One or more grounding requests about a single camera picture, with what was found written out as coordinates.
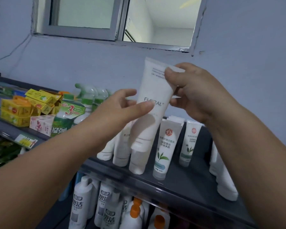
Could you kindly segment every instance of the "price tag holder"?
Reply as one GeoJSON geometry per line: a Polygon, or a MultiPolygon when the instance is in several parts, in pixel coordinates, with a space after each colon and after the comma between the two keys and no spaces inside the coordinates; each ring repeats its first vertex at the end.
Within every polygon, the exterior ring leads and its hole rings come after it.
{"type": "Polygon", "coordinates": [[[25,136],[25,135],[20,134],[15,139],[15,142],[19,143],[20,145],[22,145],[28,149],[31,149],[36,144],[36,142],[38,142],[38,140],[35,138],[31,138],[29,136],[25,136]]]}

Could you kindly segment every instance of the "hand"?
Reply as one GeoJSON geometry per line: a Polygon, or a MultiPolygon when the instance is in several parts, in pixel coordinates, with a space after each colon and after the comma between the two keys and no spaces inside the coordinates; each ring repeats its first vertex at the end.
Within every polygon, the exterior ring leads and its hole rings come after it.
{"type": "Polygon", "coordinates": [[[114,138],[130,121],[149,113],[154,107],[154,101],[145,101],[137,104],[135,100],[126,97],[134,96],[135,89],[121,89],[104,101],[78,127],[88,132],[89,141],[95,150],[101,151],[106,143],[114,138]]]}
{"type": "Polygon", "coordinates": [[[170,104],[183,108],[193,119],[206,124],[214,115],[231,110],[237,101],[229,94],[222,84],[208,71],[191,63],[180,63],[176,67],[184,73],[165,70],[165,78],[177,85],[175,95],[170,104]]]}

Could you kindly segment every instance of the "window frame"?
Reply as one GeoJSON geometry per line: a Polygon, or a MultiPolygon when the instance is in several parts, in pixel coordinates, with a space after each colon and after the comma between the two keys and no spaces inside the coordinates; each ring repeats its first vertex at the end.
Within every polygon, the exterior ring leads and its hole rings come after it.
{"type": "Polygon", "coordinates": [[[34,8],[33,8],[34,9],[33,33],[41,35],[59,36],[65,38],[88,39],[94,42],[119,45],[119,46],[134,46],[147,49],[188,52],[192,53],[193,56],[193,52],[195,49],[195,45],[197,43],[197,38],[202,23],[202,18],[206,10],[207,0],[201,0],[190,47],[122,41],[125,32],[129,1],[130,0],[114,0],[110,29],[98,29],[98,28],[88,28],[88,27],[49,25],[50,14],[51,14],[51,0],[46,0],[45,9],[43,13],[44,17],[42,19],[42,30],[41,32],[37,32],[37,21],[38,20],[40,21],[41,19],[38,19],[39,2],[38,0],[36,0],[34,1],[34,8]]]}

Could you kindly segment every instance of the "forearm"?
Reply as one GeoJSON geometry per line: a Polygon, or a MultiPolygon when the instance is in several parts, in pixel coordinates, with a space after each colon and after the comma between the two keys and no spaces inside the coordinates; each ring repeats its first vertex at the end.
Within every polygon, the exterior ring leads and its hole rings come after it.
{"type": "Polygon", "coordinates": [[[286,147],[239,104],[206,125],[257,223],[286,228],[286,147]]]}
{"type": "Polygon", "coordinates": [[[72,129],[0,169],[0,229],[36,227],[89,156],[80,140],[72,129]]]}

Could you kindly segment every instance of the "red circular logo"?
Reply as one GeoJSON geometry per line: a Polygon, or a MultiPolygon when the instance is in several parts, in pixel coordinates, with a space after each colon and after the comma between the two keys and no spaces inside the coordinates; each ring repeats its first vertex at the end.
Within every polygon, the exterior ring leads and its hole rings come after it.
{"type": "Polygon", "coordinates": [[[173,131],[170,128],[168,128],[167,130],[165,130],[165,134],[167,136],[171,136],[173,134],[173,131]]]}

